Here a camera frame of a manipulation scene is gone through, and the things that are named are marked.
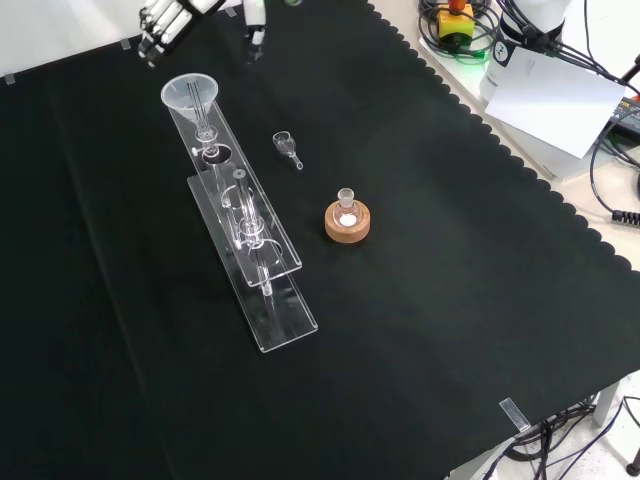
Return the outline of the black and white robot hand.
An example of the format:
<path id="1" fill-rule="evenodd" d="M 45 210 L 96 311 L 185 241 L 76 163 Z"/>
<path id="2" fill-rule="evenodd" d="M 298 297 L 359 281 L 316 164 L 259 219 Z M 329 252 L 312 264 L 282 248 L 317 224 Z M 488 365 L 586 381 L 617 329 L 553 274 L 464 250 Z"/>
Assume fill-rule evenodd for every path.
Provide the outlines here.
<path id="1" fill-rule="evenodd" d="M 150 68 L 172 54 L 192 30 L 208 17 L 233 6 L 234 1 L 146 1 L 139 11 L 141 41 L 138 55 Z M 262 0 L 240 1 L 246 25 L 244 36 L 248 63 L 262 55 L 266 36 L 266 4 Z"/>

